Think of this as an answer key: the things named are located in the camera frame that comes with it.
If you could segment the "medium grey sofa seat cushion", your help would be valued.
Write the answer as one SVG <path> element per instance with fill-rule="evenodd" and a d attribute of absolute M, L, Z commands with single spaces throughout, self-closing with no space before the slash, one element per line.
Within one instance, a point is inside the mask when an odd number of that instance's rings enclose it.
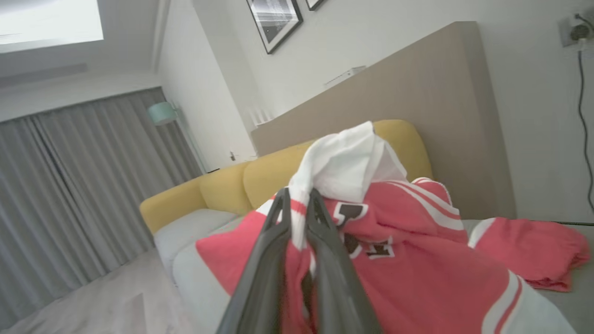
<path fill-rule="evenodd" d="M 215 334 L 262 228 L 240 228 L 242 218 L 185 247 L 173 262 L 178 288 L 196 334 Z"/>

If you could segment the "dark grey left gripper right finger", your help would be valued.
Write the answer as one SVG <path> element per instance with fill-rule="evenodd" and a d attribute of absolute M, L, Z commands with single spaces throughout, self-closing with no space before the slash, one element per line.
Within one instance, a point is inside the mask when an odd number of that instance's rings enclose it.
<path fill-rule="evenodd" d="M 316 258 L 318 334 L 382 334 L 339 231 L 316 189 L 310 193 L 305 233 Z"/>

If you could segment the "white router box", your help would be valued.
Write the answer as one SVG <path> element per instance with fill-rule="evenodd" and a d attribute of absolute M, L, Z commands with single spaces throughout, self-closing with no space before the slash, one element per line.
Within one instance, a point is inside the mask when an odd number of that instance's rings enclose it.
<path fill-rule="evenodd" d="M 365 70 L 367 66 L 357 66 L 354 68 L 350 68 L 348 71 L 336 76 L 335 78 L 329 80 L 329 82 L 324 83 L 324 89 L 327 90 L 331 87 L 334 87 L 337 84 L 340 84 L 347 80 L 348 78 L 358 74 L 359 72 Z"/>

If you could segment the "white slatted railing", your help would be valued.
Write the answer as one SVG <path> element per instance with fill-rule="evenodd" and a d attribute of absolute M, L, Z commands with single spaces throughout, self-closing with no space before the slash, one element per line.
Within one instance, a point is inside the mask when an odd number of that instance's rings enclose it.
<path fill-rule="evenodd" d="M 275 116 L 273 113 L 259 106 L 253 106 L 247 109 L 248 115 L 255 127 L 259 127 L 274 120 Z"/>

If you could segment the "white wall socket with plug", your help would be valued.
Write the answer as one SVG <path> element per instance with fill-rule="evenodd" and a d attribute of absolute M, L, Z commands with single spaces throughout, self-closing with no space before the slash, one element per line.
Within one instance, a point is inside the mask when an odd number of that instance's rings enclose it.
<path fill-rule="evenodd" d="M 594 22 L 583 13 L 573 13 L 557 21 L 562 47 L 579 44 L 594 38 Z"/>

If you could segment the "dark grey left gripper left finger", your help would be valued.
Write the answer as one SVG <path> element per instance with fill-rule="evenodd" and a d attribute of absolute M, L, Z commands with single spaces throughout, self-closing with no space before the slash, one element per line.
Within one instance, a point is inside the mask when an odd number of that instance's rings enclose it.
<path fill-rule="evenodd" d="M 280 190 L 265 218 L 217 334 L 280 334 L 291 197 Z"/>

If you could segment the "large black framed picture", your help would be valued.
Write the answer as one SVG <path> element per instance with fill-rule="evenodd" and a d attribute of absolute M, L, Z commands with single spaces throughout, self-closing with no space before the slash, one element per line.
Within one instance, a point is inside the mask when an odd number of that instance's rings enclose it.
<path fill-rule="evenodd" d="M 268 55 L 303 23 L 296 0 L 246 0 Z"/>

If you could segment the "grey pleated curtain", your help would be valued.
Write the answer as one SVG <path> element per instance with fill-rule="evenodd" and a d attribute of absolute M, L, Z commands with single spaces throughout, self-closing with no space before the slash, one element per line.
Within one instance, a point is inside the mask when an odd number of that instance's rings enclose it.
<path fill-rule="evenodd" d="M 201 175 L 179 125 L 151 119 L 148 109 L 164 101 L 155 87 L 31 118 L 81 214 L 101 275 L 154 247 L 140 204 Z"/>
<path fill-rule="evenodd" d="M 40 131 L 25 118 L 0 123 L 0 330 L 97 276 Z"/>

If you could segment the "bright ceiling light panel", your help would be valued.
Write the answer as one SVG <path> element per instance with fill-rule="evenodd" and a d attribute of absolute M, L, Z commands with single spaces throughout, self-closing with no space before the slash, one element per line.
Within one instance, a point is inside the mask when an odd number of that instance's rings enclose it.
<path fill-rule="evenodd" d="M 103 40 L 97 0 L 0 0 L 0 45 Z"/>

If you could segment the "narrow yellow sofa backrest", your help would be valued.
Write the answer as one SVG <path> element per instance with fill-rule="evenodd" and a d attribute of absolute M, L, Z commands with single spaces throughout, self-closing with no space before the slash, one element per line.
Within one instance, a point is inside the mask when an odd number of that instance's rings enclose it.
<path fill-rule="evenodd" d="M 198 177 L 199 189 L 207 208 L 215 211 L 247 214 L 252 205 L 244 187 L 245 162 Z"/>

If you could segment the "yellow sofa end backrest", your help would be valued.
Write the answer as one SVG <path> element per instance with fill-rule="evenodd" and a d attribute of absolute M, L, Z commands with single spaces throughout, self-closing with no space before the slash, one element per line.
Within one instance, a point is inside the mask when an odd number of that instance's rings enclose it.
<path fill-rule="evenodd" d="M 178 218 L 206 209 L 207 205 L 200 191 L 201 181 L 202 177 L 189 180 L 153 195 L 140 204 L 142 218 L 152 235 Z"/>

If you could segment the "teal shade floor lamp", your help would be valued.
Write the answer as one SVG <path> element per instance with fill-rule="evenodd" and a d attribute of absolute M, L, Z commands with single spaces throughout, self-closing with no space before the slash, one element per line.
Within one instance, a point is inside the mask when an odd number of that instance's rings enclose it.
<path fill-rule="evenodd" d="M 153 104 L 148 108 L 147 112 L 153 123 L 157 126 L 176 122 L 185 136 L 185 140 L 191 149 L 201 173 L 208 173 L 208 169 L 206 165 L 204 165 L 204 161 L 202 161 L 202 154 L 199 150 L 199 146 L 197 145 L 195 137 L 191 132 L 186 116 L 184 116 L 184 112 L 182 112 L 182 110 L 179 108 L 176 108 L 176 106 L 170 102 Z"/>

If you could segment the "red white hooded sweatshirt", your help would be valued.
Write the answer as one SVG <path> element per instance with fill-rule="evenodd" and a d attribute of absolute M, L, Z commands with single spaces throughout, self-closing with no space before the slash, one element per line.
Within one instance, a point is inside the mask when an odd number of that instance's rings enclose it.
<path fill-rule="evenodd" d="M 502 325 L 517 307 L 522 283 L 528 292 L 566 292 L 571 270 L 590 259 L 587 239 L 556 222 L 493 217 L 468 233 L 447 188 L 427 177 L 407 180 L 371 122 L 313 142 L 284 188 L 291 197 L 291 238 L 280 334 L 318 334 L 316 258 L 305 233 L 314 189 L 384 334 L 505 334 Z M 263 227 L 275 197 L 248 213 L 235 232 L 258 222 Z"/>

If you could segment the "small grey sofa seat cushion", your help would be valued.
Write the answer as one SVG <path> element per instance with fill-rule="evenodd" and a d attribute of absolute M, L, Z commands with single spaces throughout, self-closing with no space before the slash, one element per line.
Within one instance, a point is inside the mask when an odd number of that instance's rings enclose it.
<path fill-rule="evenodd" d="M 173 279 L 173 262 L 180 251 L 239 218 L 231 212 L 199 209 L 160 228 L 154 242 L 168 277 Z"/>

